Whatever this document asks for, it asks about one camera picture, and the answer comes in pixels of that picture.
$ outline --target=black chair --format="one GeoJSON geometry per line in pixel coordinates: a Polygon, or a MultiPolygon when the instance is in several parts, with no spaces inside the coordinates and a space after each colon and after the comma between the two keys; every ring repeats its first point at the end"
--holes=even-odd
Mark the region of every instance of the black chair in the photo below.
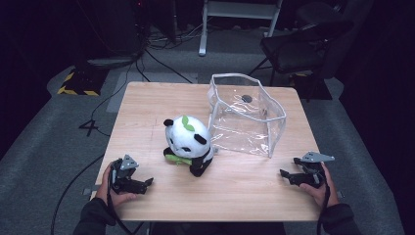
{"type": "Polygon", "coordinates": [[[296,9],[295,25],[302,27],[308,24],[341,21],[346,4],[346,0],[338,0],[334,6],[321,1],[304,4],[296,9]]]}
{"type": "Polygon", "coordinates": [[[324,79],[318,78],[318,71],[324,65],[324,54],[330,43],[353,27],[351,21],[329,23],[311,23],[288,35],[264,37],[260,48],[265,59],[260,62],[248,75],[256,70],[266,69],[262,65],[270,62],[273,70],[269,86],[272,86],[275,71],[280,74],[312,71],[315,75],[311,87],[308,88],[307,102],[313,95],[314,89],[324,79]]]}

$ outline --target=stuffed panda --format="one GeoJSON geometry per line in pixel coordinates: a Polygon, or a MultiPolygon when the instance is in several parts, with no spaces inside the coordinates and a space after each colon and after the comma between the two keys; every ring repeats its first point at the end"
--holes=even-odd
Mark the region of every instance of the stuffed panda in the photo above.
{"type": "Polygon", "coordinates": [[[165,138],[168,148],[164,156],[177,164],[186,163],[190,172],[200,177],[213,159],[213,148],[210,146],[210,133],[197,118],[182,116],[166,119],[165,138]]]}

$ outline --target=person's arm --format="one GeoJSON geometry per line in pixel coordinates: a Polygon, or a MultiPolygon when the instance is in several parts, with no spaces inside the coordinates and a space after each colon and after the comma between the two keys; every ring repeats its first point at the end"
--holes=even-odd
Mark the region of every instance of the person's arm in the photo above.
{"type": "Polygon", "coordinates": [[[359,235],[360,230],[354,222],[354,214],[347,204],[336,204],[327,208],[321,215],[324,231],[332,235],[359,235]]]}
{"type": "MultiPolygon", "coordinates": [[[[324,164],[322,164],[322,166],[324,168],[327,184],[329,185],[331,192],[327,203],[327,209],[321,214],[321,222],[324,230],[332,235],[361,234],[357,224],[354,222],[354,214],[350,206],[339,202],[337,190],[329,169],[324,164]]],[[[325,184],[316,189],[308,184],[302,183],[300,188],[313,197],[320,208],[323,207],[326,192],[325,184]]]]}
{"type": "Polygon", "coordinates": [[[108,212],[105,202],[100,198],[94,198],[83,207],[73,235],[105,234],[107,224],[114,226],[115,219],[108,212]]]}
{"type": "MultiPolygon", "coordinates": [[[[107,167],[103,174],[103,181],[95,194],[95,198],[83,207],[80,221],[73,230],[73,235],[105,234],[107,224],[110,226],[115,225],[115,219],[111,216],[107,203],[108,177],[110,171],[111,165],[107,167]]],[[[137,198],[137,195],[132,193],[117,194],[113,190],[110,193],[115,208],[124,202],[137,198]]]]}

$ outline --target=chair leg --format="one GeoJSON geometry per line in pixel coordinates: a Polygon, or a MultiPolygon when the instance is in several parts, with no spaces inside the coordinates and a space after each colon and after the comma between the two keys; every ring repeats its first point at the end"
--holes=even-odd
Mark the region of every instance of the chair leg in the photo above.
{"type": "Polygon", "coordinates": [[[269,80],[269,86],[272,86],[272,83],[274,83],[274,76],[275,76],[275,69],[272,68],[272,74],[271,74],[271,79],[269,80]]]}
{"type": "Polygon", "coordinates": [[[314,94],[314,91],[315,91],[315,89],[317,88],[317,86],[318,86],[318,84],[320,82],[324,82],[324,79],[320,79],[318,77],[314,77],[314,80],[312,82],[312,85],[311,85],[311,87],[308,90],[307,99],[306,99],[307,103],[310,102],[310,99],[311,99],[312,95],[314,94]]]}
{"type": "Polygon", "coordinates": [[[261,61],[252,71],[250,71],[250,73],[248,73],[248,75],[253,74],[254,71],[258,70],[267,61],[268,61],[268,58],[263,59],[263,61],[261,61]]]}

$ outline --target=wooden table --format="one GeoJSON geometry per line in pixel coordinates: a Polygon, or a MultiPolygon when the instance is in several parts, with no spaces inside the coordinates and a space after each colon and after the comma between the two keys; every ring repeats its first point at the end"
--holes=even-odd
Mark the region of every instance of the wooden table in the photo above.
{"type": "Polygon", "coordinates": [[[168,162],[163,121],[189,115],[208,125],[207,84],[130,82],[97,178],[112,161],[130,155],[139,167],[133,179],[154,183],[138,200],[117,211],[141,221],[310,221],[313,199],[283,179],[279,169],[300,172],[293,158],[318,152],[299,96],[292,88],[265,87],[284,107],[287,126],[271,159],[219,150],[202,177],[186,164],[168,162]]]}

